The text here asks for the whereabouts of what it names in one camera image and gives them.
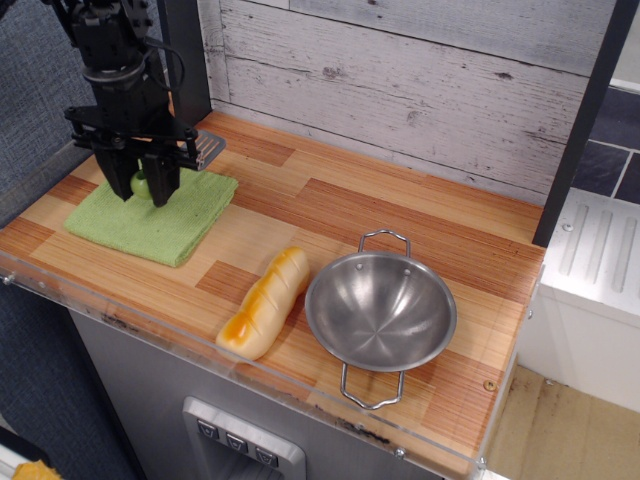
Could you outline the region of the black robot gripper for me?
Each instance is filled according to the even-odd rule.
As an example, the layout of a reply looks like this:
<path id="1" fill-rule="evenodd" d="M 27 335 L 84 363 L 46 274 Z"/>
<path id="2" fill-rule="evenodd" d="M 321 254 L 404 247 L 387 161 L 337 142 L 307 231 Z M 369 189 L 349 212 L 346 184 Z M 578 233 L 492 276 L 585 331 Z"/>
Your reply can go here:
<path id="1" fill-rule="evenodd" d="M 102 134 L 110 139 L 178 142 L 180 145 L 172 149 L 178 165 L 199 169 L 198 132 L 170 112 L 168 87 L 161 79 L 142 69 L 85 69 L 83 76 L 92 87 L 96 104 L 69 107 L 64 112 L 78 142 L 87 145 Z M 133 195 L 130 182 L 139 170 L 138 159 L 120 150 L 96 148 L 94 153 L 112 191 L 127 201 Z M 156 207 L 166 205 L 180 187 L 178 165 L 164 157 L 143 157 L 143 172 Z"/>

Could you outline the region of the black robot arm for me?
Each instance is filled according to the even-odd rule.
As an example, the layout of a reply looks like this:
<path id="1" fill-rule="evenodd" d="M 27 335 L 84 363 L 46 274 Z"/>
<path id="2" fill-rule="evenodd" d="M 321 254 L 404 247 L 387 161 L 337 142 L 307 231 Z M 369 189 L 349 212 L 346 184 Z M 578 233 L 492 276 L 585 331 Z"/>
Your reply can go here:
<path id="1" fill-rule="evenodd" d="M 144 1 L 54 1 L 52 7 L 93 91 L 93 106 L 70 107 L 76 146 L 94 152 L 113 192 L 128 200 L 142 174 L 155 206 L 180 186 L 183 168 L 200 170 L 197 131 L 170 111 L 160 50 L 148 36 L 152 21 Z"/>

